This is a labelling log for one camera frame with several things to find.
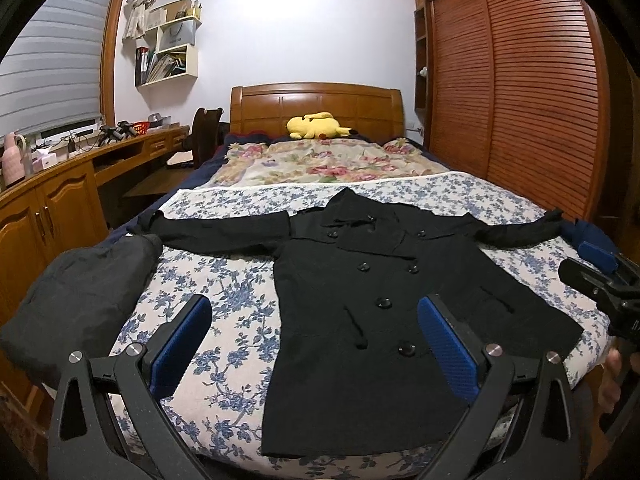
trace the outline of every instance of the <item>red basket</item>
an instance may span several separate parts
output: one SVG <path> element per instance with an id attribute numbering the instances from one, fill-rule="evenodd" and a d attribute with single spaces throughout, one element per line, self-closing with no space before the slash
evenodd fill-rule
<path id="1" fill-rule="evenodd" d="M 133 129 L 137 134 L 144 135 L 149 129 L 149 121 L 139 121 L 137 123 L 133 123 Z"/>

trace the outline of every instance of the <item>wooden wardrobe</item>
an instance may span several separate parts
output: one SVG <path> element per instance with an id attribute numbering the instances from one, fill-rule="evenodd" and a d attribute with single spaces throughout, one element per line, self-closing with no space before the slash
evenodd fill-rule
<path id="1" fill-rule="evenodd" d="M 416 35 L 417 68 L 428 67 L 427 79 L 417 76 L 416 108 L 430 152 L 589 219 L 606 166 L 609 83 L 586 4 L 425 0 Z"/>

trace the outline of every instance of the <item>pikachu plush toy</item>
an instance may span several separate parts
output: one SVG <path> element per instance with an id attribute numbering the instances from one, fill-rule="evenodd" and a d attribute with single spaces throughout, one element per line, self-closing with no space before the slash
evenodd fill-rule
<path id="1" fill-rule="evenodd" d="M 350 128 L 341 128 L 338 121 L 329 112 L 294 117 L 287 123 L 289 137 L 292 139 L 333 139 L 348 137 Z"/>

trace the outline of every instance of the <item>window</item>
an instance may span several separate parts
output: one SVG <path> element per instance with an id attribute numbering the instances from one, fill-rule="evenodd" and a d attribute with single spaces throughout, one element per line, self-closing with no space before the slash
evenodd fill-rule
<path id="1" fill-rule="evenodd" d="M 100 116 L 100 60 L 110 3 L 47 0 L 34 14 L 0 63 L 0 137 Z"/>

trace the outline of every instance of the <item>coat sleeve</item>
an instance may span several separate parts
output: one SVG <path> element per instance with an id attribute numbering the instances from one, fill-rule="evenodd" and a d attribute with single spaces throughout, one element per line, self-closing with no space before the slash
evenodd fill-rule
<path id="1" fill-rule="evenodd" d="M 145 212 L 130 229 L 155 234 L 164 245 L 195 254 L 273 254 L 291 238 L 286 211 L 236 218 L 169 220 L 162 211 Z"/>
<path id="2" fill-rule="evenodd" d="M 475 239 L 497 249 L 527 247 L 546 242 L 560 235 L 562 211 L 548 211 L 536 220 L 526 224 L 486 225 L 478 228 Z"/>

